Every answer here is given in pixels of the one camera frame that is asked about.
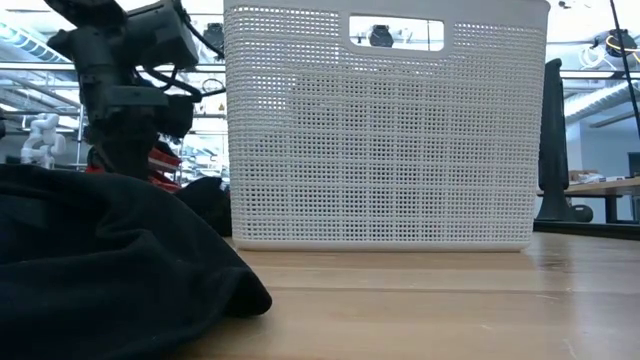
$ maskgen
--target black fabric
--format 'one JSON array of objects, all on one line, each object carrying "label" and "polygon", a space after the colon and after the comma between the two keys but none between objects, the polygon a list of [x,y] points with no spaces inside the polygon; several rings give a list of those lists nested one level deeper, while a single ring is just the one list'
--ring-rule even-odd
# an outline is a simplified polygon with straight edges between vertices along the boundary
[{"label": "black fabric", "polygon": [[0,358],[156,359],[266,312],[251,269],[185,204],[114,174],[0,165]]},{"label": "black fabric", "polygon": [[198,214],[220,236],[231,236],[231,199],[219,177],[203,177],[174,195]]}]

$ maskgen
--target small white figure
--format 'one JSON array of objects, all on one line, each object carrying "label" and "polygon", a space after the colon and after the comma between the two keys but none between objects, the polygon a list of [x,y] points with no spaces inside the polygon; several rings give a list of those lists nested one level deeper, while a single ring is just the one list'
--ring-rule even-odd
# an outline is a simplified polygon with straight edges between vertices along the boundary
[{"label": "small white figure", "polygon": [[31,122],[29,138],[20,151],[23,164],[37,163],[46,169],[53,168],[54,156],[64,153],[66,148],[64,136],[56,133],[59,120],[60,116],[55,114],[40,114],[38,120]]}]

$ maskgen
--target white plastic basket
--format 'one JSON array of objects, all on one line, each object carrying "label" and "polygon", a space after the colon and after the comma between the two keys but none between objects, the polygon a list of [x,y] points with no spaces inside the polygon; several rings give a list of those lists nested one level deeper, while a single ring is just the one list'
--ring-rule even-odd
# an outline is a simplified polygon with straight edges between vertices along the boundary
[{"label": "white plastic basket", "polygon": [[[226,0],[234,240],[245,249],[527,246],[549,5]],[[441,20],[439,52],[352,15]]]}]

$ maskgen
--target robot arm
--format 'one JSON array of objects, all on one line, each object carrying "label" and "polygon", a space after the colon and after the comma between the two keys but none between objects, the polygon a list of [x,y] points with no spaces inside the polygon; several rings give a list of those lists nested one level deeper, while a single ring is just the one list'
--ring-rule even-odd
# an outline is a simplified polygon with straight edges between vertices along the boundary
[{"label": "robot arm", "polygon": [[[184,137],[193,104],[202,99],[197,89],[153,71],[173,64],[175,73],[198,63],[186,11],[179,0],[128,13],[114,0],[45,1],[77,26],[59,31],[48,45],[74,62],[89,121],[87,142],[115,172],[146,179],[158,133]],[[191,94],[167,95],[141,85],[136,66]]]},{"label": "robot arm", "polygon": [[55,114],[40,114],[39,119],[29,125],[31,132],[20,150],[23,164],[37,162],[46,168],[53,166],[53,156],[60,155],[66,148],[64,136],[56,133],[60,117]]}]

